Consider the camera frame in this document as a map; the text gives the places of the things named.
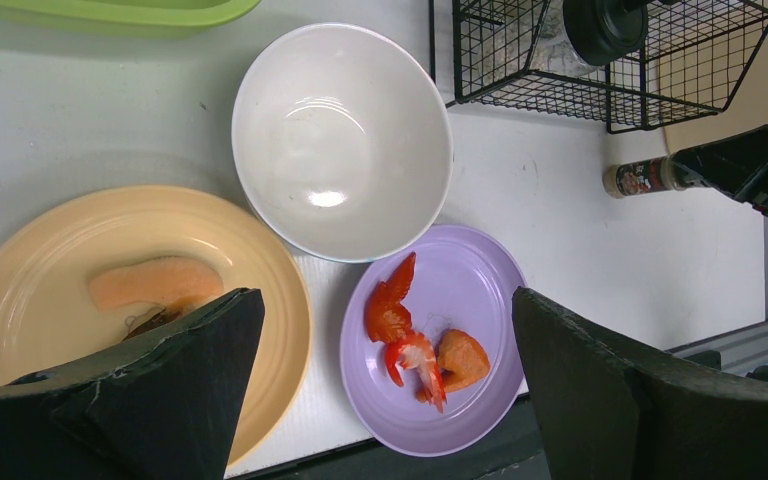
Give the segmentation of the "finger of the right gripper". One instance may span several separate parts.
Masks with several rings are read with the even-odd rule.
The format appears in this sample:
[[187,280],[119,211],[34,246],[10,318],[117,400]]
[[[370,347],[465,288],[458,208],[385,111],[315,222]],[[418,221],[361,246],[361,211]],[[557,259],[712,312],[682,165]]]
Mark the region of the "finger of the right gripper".
[[672,155],[683,186],[713,188],[768,217],[768,124]]

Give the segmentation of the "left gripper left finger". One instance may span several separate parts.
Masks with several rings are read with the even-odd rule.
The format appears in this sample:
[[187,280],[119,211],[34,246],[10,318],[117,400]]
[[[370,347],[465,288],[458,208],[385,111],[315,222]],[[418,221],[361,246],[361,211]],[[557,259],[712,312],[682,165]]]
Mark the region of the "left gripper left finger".
[[265,318],[235,289],[0,386],[0,479],[220,479]]

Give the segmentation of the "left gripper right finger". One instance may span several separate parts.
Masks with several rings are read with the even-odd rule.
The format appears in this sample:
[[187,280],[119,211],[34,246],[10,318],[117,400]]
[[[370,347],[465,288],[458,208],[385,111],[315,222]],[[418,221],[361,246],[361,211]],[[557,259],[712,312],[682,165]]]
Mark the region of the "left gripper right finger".
[[525,287],[512,323],[553,478],[768,479],[768,365],[703,366]]

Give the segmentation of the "small brown spice bottle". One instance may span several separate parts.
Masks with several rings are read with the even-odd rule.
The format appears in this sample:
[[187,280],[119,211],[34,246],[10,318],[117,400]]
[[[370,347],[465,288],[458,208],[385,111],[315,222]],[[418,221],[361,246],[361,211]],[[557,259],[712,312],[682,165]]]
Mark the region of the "small brown spice bottle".
[[616,199],[667,191],[707,188],[698,175],[684,170],[672,156],[610,166],[602,185]]

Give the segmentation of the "pepper grinder jar black lid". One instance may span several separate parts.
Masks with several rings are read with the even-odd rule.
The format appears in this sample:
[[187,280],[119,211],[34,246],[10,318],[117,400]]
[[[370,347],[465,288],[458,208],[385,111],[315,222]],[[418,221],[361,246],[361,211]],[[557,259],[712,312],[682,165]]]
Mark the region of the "pepper grinder jar black lid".
[[529,68],[581,77],[640,50],[649,0],[551,1],[534,36]]

